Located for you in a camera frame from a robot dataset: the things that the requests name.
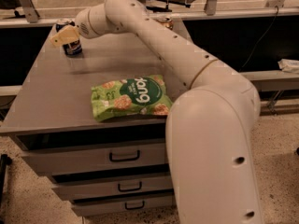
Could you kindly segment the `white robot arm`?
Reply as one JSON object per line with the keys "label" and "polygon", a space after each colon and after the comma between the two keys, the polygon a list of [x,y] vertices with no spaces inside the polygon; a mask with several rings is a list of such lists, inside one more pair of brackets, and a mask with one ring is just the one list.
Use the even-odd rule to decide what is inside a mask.
{"label": "white robot arm", "polygon": [[164,61],[187,90],[169,105],[159,77],[108,82],[93,93],[94,117],[167,118],[166,150],[180,224],[264,224],[249,140],[261,103],[247,78],[152,19],[137,0],[105,0],[87,8],[50,41],[61,46],[125,32]]}

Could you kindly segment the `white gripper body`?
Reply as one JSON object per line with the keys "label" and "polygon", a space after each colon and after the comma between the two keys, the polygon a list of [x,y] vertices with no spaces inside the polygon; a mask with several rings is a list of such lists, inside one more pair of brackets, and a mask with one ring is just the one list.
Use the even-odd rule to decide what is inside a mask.
{"label": "white gripper body", "polygon": [[85,38],[93,38],[93,29],[89,21],[90,9],[81,10],[75,18],[75,24],[78,27],[79,33]]}

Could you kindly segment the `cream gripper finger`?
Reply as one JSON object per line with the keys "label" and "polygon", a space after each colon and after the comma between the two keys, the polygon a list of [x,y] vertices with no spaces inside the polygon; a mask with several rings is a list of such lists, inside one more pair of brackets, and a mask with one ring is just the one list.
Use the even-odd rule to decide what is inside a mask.
{"label": "cream gripper finger", "polygon": [[50,43],[54,47],[70,44],[79,40],[79,31],[76,26],[66,25],[50,37]]}

